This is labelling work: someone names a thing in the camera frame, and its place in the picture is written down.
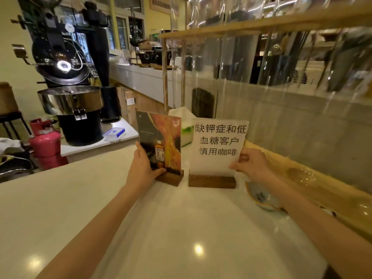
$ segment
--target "left hand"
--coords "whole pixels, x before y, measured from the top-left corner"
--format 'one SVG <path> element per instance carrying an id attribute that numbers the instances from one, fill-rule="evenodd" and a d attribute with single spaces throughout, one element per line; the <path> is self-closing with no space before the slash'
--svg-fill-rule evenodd
<path id="1" fill-rule="evenodd" d="M 130 186 L 139 194 L 143 194 L 150 188 L 154 179 L 160 174 L 165 173 L 167 170 L 152 170 L 146 151 L 142 148 L 139 142 L 136 142 L 136 147 L 137 150 L 134 152 L 134 158 L 128 172 L 126 186 Z"/>

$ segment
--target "person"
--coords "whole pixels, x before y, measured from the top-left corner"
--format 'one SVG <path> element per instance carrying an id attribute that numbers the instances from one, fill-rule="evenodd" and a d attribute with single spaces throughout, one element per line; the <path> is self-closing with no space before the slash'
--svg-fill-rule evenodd
<path id="1" fill-rule="evenodd" d="M 130 208 L 165 169 L 152 170 L 136 142 L 127 182 L 118 194 L 49 262 L 37 279 L 90 278 Z M 372 278 L 372 245 L 292 189 L 269 167 L 265 155 L 244 148 L 230 165 L 264 184 L 342 278 Z"/>

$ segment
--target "red gas cylinder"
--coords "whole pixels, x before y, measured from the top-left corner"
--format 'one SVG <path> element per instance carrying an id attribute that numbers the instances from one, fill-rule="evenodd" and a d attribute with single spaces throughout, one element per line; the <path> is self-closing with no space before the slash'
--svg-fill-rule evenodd
<path id="1" fill-rule="evenodd" d="M 47 170 L 68 164 L 67 158 L 61 157 L 61 134 L 53 129 L 52 121 L 38 118 L 30 121 L 30 126 L 34 137 L 29 142 L 40 166 Z"/>

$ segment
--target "white tabletop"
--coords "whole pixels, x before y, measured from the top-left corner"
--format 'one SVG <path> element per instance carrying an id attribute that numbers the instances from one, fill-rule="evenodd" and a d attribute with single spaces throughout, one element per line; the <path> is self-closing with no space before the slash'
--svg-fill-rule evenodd
<path id="1" fill-rule="evenodd" d="M 321 278 L 325 260 L 284 212 L 236 189 L 156 182 L 129 212 L 93 278 Z M 34 278 L 118 192 L 135 146 L 0 186 L 0 277 Z"/>
<path id="2" fill-rule="evenodd" d="M 102 129 L 104 133 L 114 127 L 125 128 L 125 132 L 122 135 L 120 135 L 119 138 L 115 141 L 109 142 L 103 138 L 101 141 L 91 144 L 91 145 L 75 147 L 75 146 L 68 145 L 67 142 L 63 140 L 61 142 L 61 156 L 64 157 L 66 155 L 77 154 L 79 152 L 96 149 L 99 147 L 107 146 L 110 144 L 114 144 L 117 142 L 122 142 L 122 141 L 126 141 L 129 139 L 138 137 L 138 132 L 128 122 L 126 122 L 124 118 L 122 118 L 118 122 L 102 124 Z"/>

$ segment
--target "bottle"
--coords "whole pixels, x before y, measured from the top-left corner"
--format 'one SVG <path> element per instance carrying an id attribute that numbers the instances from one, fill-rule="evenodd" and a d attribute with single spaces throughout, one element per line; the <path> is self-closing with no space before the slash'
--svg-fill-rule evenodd
<path id="1" fill-rule="evenodd" d="M 157 141 L 157 144 L 155 145 L 155 155 L 156 155 L 156 161 L 158 168 L 165 167 L 165 160 L 164 160 L 164 146 L 161 144 L 161 141 Z"/>

